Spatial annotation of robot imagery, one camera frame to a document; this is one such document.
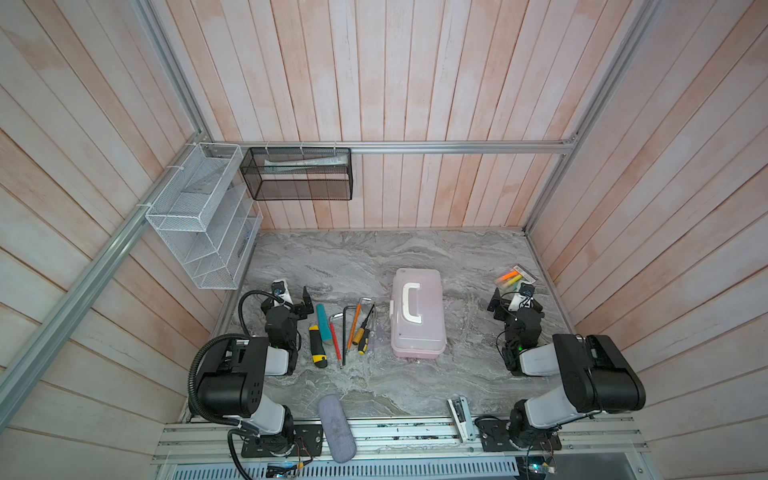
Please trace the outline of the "red handled screwdriver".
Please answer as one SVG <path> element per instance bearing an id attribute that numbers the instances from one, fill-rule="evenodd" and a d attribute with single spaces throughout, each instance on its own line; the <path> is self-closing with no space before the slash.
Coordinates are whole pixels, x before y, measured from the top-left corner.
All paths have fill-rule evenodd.
<path id="1" fill-rule="evenodd" d="M 334 350 L 335 350 L 336 359 L 338 361 L 339 367 L 342 368 L 342 353 L 338 343 L 335 326 L 331 320 L 328 320 L 328 324 L 329 324 L 329 330 L 331 333 L 331 339 L 332 339 Z"/>

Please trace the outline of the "metal bracket on rail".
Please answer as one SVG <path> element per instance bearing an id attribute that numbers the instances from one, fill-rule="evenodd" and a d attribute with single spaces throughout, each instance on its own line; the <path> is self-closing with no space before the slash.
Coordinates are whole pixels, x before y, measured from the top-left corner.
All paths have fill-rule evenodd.
<path id="1" fill-rule="evenodd" d="M 454 424 L 462 443 L 474 441 L 477 438 L 477 430 L 472 419 L 469 403 L 466 397 L 457 396 L 447 400 Z"/>

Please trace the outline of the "orange handled screwdriver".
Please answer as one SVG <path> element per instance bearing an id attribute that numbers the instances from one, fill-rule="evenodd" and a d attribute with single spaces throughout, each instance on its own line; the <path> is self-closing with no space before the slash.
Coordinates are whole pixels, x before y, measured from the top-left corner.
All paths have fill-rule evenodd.
<path id="1" fill-rule="evenodd" d="M 350 329 L 350 334 L 349 334 L 348 341 L 347 341 L 347 347 L 346 347 L 347 351 L 352 346 L 352 341 L 353 341 L 355 332 L 357 330 L 357 322 L 358 322 L 358 318 L 359 318 L 359 315 L 360 315 L 360 311 L 362 309 L 363 300 L 364 299 L 362 297 L 359 298 L 358 301 L 357 301 L 357 304 L 355 306 L 353 321 L 352 321 L 352 325 L 351 325 L 351 329 Z"/>

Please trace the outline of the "aluminium front rail frame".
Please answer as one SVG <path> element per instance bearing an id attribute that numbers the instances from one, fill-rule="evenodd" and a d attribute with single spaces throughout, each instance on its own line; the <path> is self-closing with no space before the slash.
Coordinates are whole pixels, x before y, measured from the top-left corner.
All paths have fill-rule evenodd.
<path id="1" fill-rule="evenodd" d="M 253 479 L 661 479 L 631 415 L 583 419 L 543 446 L 486 451 L 490 438 L 462 442 L 451 417 L 350 419 L 356 454 L 244 458 Z M 151 479 L 242 479 L 227 428 L 208 423 L 166 426 L 151 460 Z"/>

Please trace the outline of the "pack of coloured highlighters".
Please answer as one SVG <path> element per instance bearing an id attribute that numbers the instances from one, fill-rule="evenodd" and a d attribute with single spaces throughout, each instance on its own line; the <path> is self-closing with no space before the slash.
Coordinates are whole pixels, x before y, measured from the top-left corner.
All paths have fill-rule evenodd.
<path id="1" fill-rule="evenodd" d="M 537 277 L 531 270 L 525 269 L 520 265 L 515 265 L 508 273 L 497 278 L 496 287 L 502 292 L 516 292 L 523 284 L 534 285 Z"/>

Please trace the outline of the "teal handled tool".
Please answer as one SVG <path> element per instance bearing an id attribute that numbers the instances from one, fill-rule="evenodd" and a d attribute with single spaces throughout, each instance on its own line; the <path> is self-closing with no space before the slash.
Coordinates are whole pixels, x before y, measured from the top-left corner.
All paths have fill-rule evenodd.
<path id="1" fill-rule="evenodd" d="M 332 339 L 332 336 L 325 307 L 322 304 L 317 304 L 315 310 L 321 339 L 323 342 L 328 342 Z"/>

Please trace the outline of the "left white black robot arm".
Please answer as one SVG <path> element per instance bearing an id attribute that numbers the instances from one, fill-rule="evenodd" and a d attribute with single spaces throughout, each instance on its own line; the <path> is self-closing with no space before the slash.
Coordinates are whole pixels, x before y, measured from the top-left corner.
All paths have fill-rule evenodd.
<path id="1" fill-rule="evenodd" d="M 244 304 L 252 297 L 262 299 L 263 336 L 255 336 L 245 321 Z M 298 323 L 313 312 L 309 292 L 303 290 L 296 302 L 284 281 L 273 282 L 268 291 L 243 293 L 237 304 L 242 331 L 209 340 L 193 358 L 187 379 L 190 412 L 228 426 L 229 444 L 238 436 L 245 448 L 273 456 L 294 454 L 293 416 L 267 396 L 265 379 L 294 372 L 302 347 Z"/>

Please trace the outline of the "black mesh wall basket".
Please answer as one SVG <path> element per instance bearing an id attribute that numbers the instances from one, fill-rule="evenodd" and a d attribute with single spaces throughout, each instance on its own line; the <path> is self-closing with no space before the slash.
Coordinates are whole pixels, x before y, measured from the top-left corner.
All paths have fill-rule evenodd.
<path id="1" fill-rule="evenodd" d="M 349 201 L 354 173 L 349 149 L 250 147 L 240 165 L 257 201 Z"/>

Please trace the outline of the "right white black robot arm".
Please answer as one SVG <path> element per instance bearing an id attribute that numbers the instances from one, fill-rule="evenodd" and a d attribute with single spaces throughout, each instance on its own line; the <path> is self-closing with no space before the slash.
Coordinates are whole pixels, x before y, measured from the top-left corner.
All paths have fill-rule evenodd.
<path id="1" fill-rule="evenodd" d="M 646 403 L 639 376 L 607 335 L 554 334 L 539 343 L 543 307 L 535 288 L 502 293 L 496 289 L 487 310 L 504 323 L 495 345 L 506 369 L 516 377 L 559 377 L 561 385 L 515 403 L 507 426 L 514 447 L 548 445 L 564 425 L 600 413 L 641 410 Z"/>

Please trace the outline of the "pink plastic tool box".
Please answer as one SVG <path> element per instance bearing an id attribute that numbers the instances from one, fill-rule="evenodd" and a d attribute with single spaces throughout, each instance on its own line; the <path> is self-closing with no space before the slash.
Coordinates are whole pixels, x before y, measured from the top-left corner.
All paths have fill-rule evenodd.
<path id="1" fill-rule="evenodd" d="M 439 271 L 398 269 L 389 313 L 391 347 L 396 357 L 432 360 L 444 352 L 447 336 Z"/>

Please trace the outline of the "black yellow stubby screwdriver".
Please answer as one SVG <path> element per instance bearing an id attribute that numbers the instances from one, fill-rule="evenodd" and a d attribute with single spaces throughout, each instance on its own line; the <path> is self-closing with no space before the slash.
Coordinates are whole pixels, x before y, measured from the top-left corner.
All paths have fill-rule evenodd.
<path id="1" fill-rule="evenodd" d="M 324 349 L 320 329 L 317 325 L 312 325 L 308 329 L 310 340 L 310 353 L 315 367 L 324 369 L 328 366 L 327 355 Z"/>

